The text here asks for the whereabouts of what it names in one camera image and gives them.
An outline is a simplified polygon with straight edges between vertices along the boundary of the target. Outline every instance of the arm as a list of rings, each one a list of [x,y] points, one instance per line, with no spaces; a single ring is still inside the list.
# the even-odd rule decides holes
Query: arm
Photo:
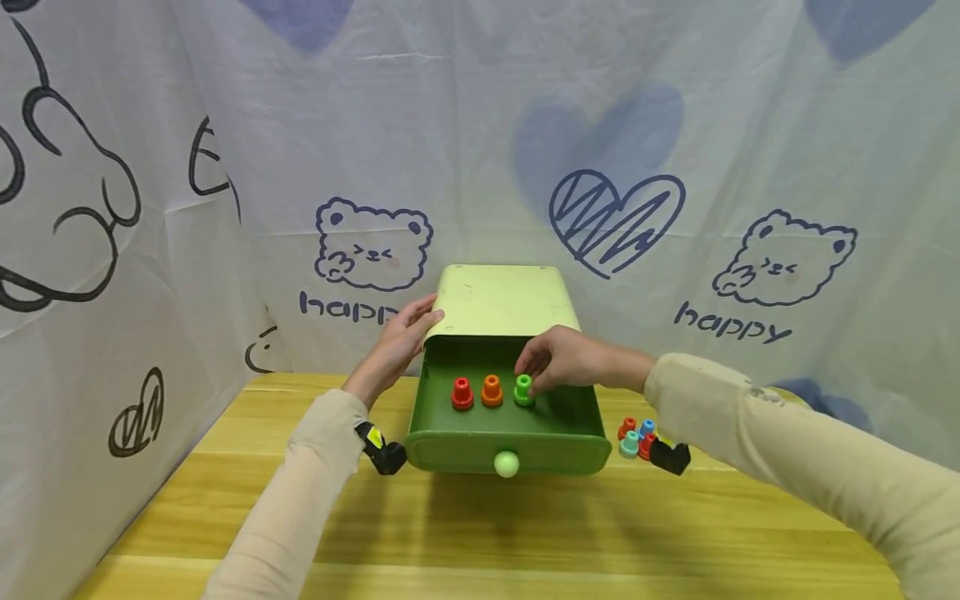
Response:
[[[907,598],[957,593],[960,474],[693,356],[665,355],[645,386],[640,379],[630,387],[646,394],[670,439],[695,445],[860,534],[887,560]]]
[[[364,444],[354,427],[392,387],[444,312],[437,295],[407,304],[386,324],[342,390],[313,401],[297,425],[283,464],[207,583],[205,600],[285,600],[300,589],[340,491],[356,472]]]
[[[347,392],[330,390],[314,400],[207,582],[205,600],[300,596],[326,518],[356,472],[363,443],[353,428],[366,418],[367,407]]]

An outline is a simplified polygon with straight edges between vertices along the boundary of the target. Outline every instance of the left hand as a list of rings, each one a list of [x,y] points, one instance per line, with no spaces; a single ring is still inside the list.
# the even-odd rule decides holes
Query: left hand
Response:
[[[367,357],[347,378],[342,388],[360,398],[367,408],[389,390],[423,350],[423,336],[444,317],[433,310],[436,294],[415,300],[403,307],[383,328],[380,338]]]

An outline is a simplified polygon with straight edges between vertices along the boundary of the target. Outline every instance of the hand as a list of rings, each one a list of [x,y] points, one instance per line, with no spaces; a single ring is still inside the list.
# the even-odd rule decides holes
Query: hand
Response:
[[[649,354],[604,344],[569,327],[554,325],[527,342],[514,373],[526,372],[534,378],[532,396],[561,385],[602,385],[642,394],[655,362]]]
[[[436,294],[413,301],[390,319],[367,357],[347,378],[342,388],[373,408],[381,394],[394,386],[414,357],[423,351],[423,336],[444,317],[433,310]]]

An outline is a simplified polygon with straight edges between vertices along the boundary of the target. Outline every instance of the black clip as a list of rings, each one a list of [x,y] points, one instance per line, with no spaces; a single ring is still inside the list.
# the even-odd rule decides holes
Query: black clip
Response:
[[[406,449],[397,442],[387,444],[387,440],[373,423],[364,421],[357,425],[354,431],[363,440],[363,452],[370,457],[376,472],[393,475],[406,464]]]
[[[671,448],[670,444],[656,438],[650,444],[650,463],[674,475],[683,475],[690,464],[690,448],[686,444]]]

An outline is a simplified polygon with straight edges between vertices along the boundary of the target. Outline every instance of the wooden table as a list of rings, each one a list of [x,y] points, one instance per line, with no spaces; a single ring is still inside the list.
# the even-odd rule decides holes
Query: wooden table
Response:
[[[199,598],[313,398],[339,375],[275,373],[238,396],[87,580],[78,598]],[[402,439],[406,378],[372,420]],[[607,435],[652,418],[598,390]],[[302,598],[899,598],[855,533],[694,451],[676,477],[616,451],[584,478],[393,477],[363,458],[326,525]]]

